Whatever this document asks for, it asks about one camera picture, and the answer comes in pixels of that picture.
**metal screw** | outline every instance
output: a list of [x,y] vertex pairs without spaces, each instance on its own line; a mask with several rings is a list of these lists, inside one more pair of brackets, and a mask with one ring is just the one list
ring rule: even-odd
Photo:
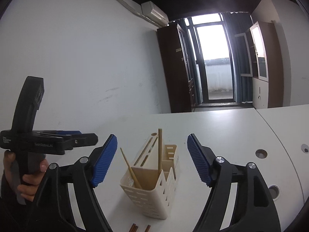
[[216,158],[216,161],[219,162],[219,163],[223,163],[225,161],[225,159],[223,157],[219,156],[219,157]]
[[251,169],[256,168],[256,165],[255,165],[254,163],[252,163],[252,162],[250,162],[250,163],[248,164],[248,166],[249,166]]
[[57,167],[57,164],[56,163],[52,163],[49,165],[49,168],[50,169],[55,169]]
[[82,157],[79,160],[80,163],[87,163],[88,162],[88,158],[87,157]]

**black handle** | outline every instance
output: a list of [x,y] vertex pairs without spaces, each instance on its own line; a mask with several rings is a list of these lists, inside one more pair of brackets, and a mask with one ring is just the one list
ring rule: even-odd
[[34,118],[44,94],[42,78],[28,76],[16,104],[11,131],[28,133],[32,131]]
[[19,184],[27,185],[30,184],[23,181],[25,174],[34,174],[40,171],[40,162],[45,159],[43,153],[30,153],[27,151],[16,151],[15,162],[12,164],[12,185],[16,193],[16,198],[19,204],[30,205],[31,202],[21,197],[20,192],[17,190]]

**dark curtain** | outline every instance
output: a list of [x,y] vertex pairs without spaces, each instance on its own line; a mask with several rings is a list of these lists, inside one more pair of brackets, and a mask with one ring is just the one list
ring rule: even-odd
[[252,77],[242,77],[241,71],[248,67],[247,47],[239,44],[235,35],[245,33],[252,25],[249,13],[222,13],[224,26],[231,46],[234,69],[234,100],[236,103],[252,101]]
[[195,95],[197,95],[197,104],[203,103],[203,95],[202,95],[202,85],[200,81],[200,70],[197,69],[197,64],[195,62],[194,58],[194,53],[193,53],[193,48],[191,44],[191,40],[189,37],[189,33],[187,30],[186,23],[184,22],[184,19],[179,19],[176,21],[176,23],[179,24],[179,26],[183,29],[184,31],[184,38],[185,38],[185,44],[187,47],[188,51],[188,56],[189,56],[189,62],[190,62],[190,67],[193,69],[193,82],[194,82],[194,90],[195,90]]

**white table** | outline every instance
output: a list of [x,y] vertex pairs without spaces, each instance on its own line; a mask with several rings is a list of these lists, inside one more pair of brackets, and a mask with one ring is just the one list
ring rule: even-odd
[[[198,113],[159,114],[121,118],[107,123],[96,131],[97,146],[104,144],[113,133],[118,138],[129,161],[132,161],[150,133],[163,129],[165,143],[177,144],[180,159],[180,177],[171,215],[166,220],[145,217],[139,213],[125,195],[119,181],[127,166],[120,150],[115,154],[103,183],[96,189],[98,202],[114,232],[126,232],[133,223],[144,231],[147,224],[151,231],[190,232],[205,206],[210,188],[202,183],[187,150],[186,140],[195,133],[202,145],[209,146],[217,156],[225,157],[230,163],[257,164],[268,186],[277,185],[281,190],[275,201],[282,231],[293,221],[303,206],[301,187],[294,167],[280,141],[255,109],[237,109]],[[76,148],[58,161],[60,166],[74,163],[88,156],[94,147]],[[268,152],[259,159],[255,151]],[[227,227],[234,208],[236,186],[231,188],[231,203],[228,205],[222,228]],[[70,196],[74,196],[70,186]],[[76,200],[72,208],[78,226],[82,221]]]
[[263,109],[258,112],[276,133],[290,156],[306,201],[309,196],[309,153],[304,153],[301,146],[309,145],[309,105]]

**wooden stick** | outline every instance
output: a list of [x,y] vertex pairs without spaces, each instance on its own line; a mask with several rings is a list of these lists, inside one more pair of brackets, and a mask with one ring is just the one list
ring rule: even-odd
[[137,178],[136,178],[136,176],[135,176],[135,174],[134,174],[134,172],[133,172],[133,170],[132,170],[132,168],[131,168],[131,166],[130,166],[130,164],[129,164],[129,162],[128,162],[126,156],[125,156],[125,154],[123,153],[122,148],[120,148],[120,150],[121,150],[122,155],[123,155],[123,157],[124,157],[124,159],[125,159],[125,161],[126,161],[126,163],[127,163],[127,165],[128,165],[128,168],[129,168],[129,171],[130,171],[130,173],[131,173],[131,176],[132,176],[132,178],[133,178],[133,180],[134,180],[135,186],[136,186],[137,188],[142,189],[142,187],[141,187],[140,183],[138,182],[138,180],[137,180]]
[[145,232],[148,232],[150,230],[150,225],[147,226]]
[[158,130],[158,177],[162,171],[162,129]]
[[130,230],[129,230],[129,232],[133,232],[133,230],[134,230],[135,226],[136,226],[136,224],[135,224],[135,223],[133,223],[133,224],[132,224],[132,226],[131,226],[131,228],[130,228]]

